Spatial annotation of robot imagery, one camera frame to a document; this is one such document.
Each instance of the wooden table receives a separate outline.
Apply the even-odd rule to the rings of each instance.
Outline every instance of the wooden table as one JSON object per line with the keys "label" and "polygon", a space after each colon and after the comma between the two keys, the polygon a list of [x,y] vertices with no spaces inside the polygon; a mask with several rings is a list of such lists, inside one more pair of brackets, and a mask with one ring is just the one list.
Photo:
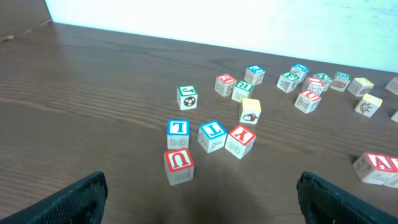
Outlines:
{"label": "wooden table", "polygon": [[[0,218],[96,170],[109,187],[103,223],[305,223],[295,189],[305,170],[398,215],[397,189],[364,184],[351,166],[365,151],[398,156],[398,97],[384,89],[396,74],[61,24],[0,44],[0,56]],[[299,89],[275,86],[297,62],[311,75],[370,79],[381,108],[369,119],[353,110],[359,98],[328,90],[302,113]],[[267,69],[252,96],[262,105],[254,148],[242,160],[207,154],[199,125],[238,124],[239,103],[214,91],[215,78],[243,79],[251,64]],[[195,86],[197,109],[178,109],[179,85]],[[195,176],[171,187],[163,154],[173,118],[191,122]]]}

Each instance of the yellow block face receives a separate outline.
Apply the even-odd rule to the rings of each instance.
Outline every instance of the yellow block face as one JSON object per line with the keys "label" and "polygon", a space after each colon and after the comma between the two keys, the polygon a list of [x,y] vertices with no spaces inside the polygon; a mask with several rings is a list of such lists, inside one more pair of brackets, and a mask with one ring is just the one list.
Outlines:
{"label": "yellow block face", "polygon": [[261,111],[261,105],[259,100],[243,98],[242,106],[244,110]]}
{"label": "yellow block face", "polygon": [[381,103],[383,102],[382,99],[379,99],[379,98],[369,95],[369,94],[365,94],[363,96],[363,99],[370,102],[371,104],[377,105],[377,106],[381,106]]}
{"label": "yellow block face", "polygon": [[355,78],[357,82],[362,84],[362,86],[374,86],[373,83],[371,83],[368,79],[366,78]]}

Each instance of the black object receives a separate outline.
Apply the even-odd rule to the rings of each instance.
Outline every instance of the black object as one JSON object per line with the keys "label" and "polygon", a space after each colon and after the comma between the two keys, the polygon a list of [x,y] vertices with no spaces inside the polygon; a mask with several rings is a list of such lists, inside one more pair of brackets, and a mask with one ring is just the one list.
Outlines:
{"label": "black object", "polygon": [[99,224],[107,196],[108,187],[104,173],[94,172],[0,220],[0,224]]}
{"label": "black object", "polygon": [[307,224],[398,223],[398,218],[311,172],[303,172],[297,182],[297,192],[298,203]]}

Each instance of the white backdrop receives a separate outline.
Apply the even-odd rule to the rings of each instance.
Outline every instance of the white backdrop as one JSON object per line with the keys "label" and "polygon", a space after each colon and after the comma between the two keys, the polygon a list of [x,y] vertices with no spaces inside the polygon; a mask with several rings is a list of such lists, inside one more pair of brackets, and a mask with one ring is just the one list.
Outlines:
{"label": "white backdrop", "polygon": [[398,0],[45,0],[54,22],[398,72]]}

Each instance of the cube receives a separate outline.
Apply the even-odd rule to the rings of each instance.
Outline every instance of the cube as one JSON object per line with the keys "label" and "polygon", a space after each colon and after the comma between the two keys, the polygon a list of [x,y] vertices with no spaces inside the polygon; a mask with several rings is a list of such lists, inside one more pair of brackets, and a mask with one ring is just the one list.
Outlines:
{"label": "cube", "polygon": [[181,149],[189,145],[189,120],[170,119],[167,124],[167,149]]}
{"label": "cube", "polygon": [[278,87],[279,89],[281,89],[286,93],[290,93],[291,91],[296,89],[296,86],[299,83],[299,81],[300,78],[298,76],[294,75],[291,72],[286,72],[280,75],[276,87]]}
{"label": "cube", "polygon": [[198,104],[198,92],[192,85],[177,87],[177,103],[180,110],[195,109]]}
{"label": "cube", "polygon": [[321,95],[323,89],[325,88],[325,84],[319,78],[306,78],[303,86],[301,87],[301,91],[311,90],[317,95]]}
{"label": "cube", "polygon": [[170,185],[193,179],[195,165],[186,148],[167,151],[164,154],[164,167]]}
{"label": "cube", "polygon": [[239,110],[239,122],[257,124],[261,114],[259,100],[243,98],[241,109]]}
{"label": "cube", "polygon": [[266,70],[262,69],[258,65],[248,66],[246,73],[244,74],[244,81],[253,85],[258,85],[262,82],[265,73]]}
{"label": "cube", "polygon": [[383,154],[365,152],[353,164],[359,179],[368,184],[382,185],[397,173]]}
{"label": "cube", "polygon": [[386,89],[391,93],[398,95],[398,77],[392,78],[392,80],[387,84]]}
{"label": "cube", "polygon": [[351,76],[341,73],[341,72],[336,72],[335,74],[335,79],[330,85],[331,89],[337,90],[337,91],[344,91],[346,90],[348,84],[351,82]]}
{"label": "cube", "polygon": [[234,87],[234,91],[232,92],[232,100],[237,102],[242,102],[243,98],[250,98],[253,93],[254,85],[244,82],[238,81]]}
{"label": "cube", "polygon": [[242,159],[253,147],[256,134],[243,125],[234,128],[226,138],[225,149]]}
{"label": "cube", "polygon": [[235,84],[236,84],[236,79],[232,77],[230,74],[225,73],[217,76],[216,85],[214,89],[221,96],[229,96],[232,94]]}
{"label": "cube", "polygon": [[300,111],[308,114],[317,108],[319,102],[321,102],[321,99],[322,97],[313,91],[305,90],[298,95],[294,106]]}
{"label": "cube", "polygon": [[322,91],[327,91],[329,89],[329,86],[331,82],[333,81],[332,78],[330,78],[327,74],[325,73],[316,73],[313,75],[313,78],[319,78],[320,80],[323,81],[323,84],[325,84],[325,87]]}
{"label": "cube", "polygon": [[398,123],[398,111],[392,115],[391,120],[395,121]]}
{"label": "cube", "polygon": [[390,162],[392,168],[394,168],[397,174],[387,180],[383,185],[387,187],[398,188],[398,157],[387,156],[387,160]]}
{"label": "cube", "polygon": [[218,121],[210,121],[200,126],[198,141],[207,153],[211,153],[224,147],[227,134]]}
{"label": "cube", "polygon": [[377,111],[377,109],[379,109],[382,102],[382,99],[366,93],[362,100],[356,105],[354,110],[370,118]]}
{"label": "cube", "polygon": [[299,77],[298,82],[301,83],[307,76],[309,70],[310,69],[308,67],[298,63],[293,65],[292,69],[290,69],[290,72],[298,76]]}
{"label": "cube", "polygon": [[354,96],[362,97],[369,93],[373,87],[374,84],[366,78],[354,78],[353,82],[349,84],[347,90]]}

